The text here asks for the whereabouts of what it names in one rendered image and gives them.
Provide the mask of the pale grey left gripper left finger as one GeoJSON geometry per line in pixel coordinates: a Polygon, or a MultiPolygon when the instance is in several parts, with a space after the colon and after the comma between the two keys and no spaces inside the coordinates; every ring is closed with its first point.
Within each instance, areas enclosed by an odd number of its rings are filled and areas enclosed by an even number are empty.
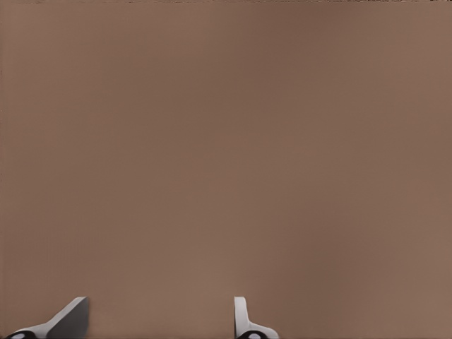
{"type": "Polygon", "coordinates": [[[4,339],[85,339],[89,327],[89,298],[76,297],[50,320],[19,329],[4,339]]]}

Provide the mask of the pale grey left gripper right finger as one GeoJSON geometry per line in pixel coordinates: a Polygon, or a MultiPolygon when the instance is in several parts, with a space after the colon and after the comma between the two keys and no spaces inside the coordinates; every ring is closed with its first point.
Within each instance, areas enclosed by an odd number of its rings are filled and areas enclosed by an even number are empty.
{"type": "Polygon", "coordinates": [[[278,333],[253,323],[249,319],[246,298],[234,297],[234,339],[278,339],[278,333]]]}

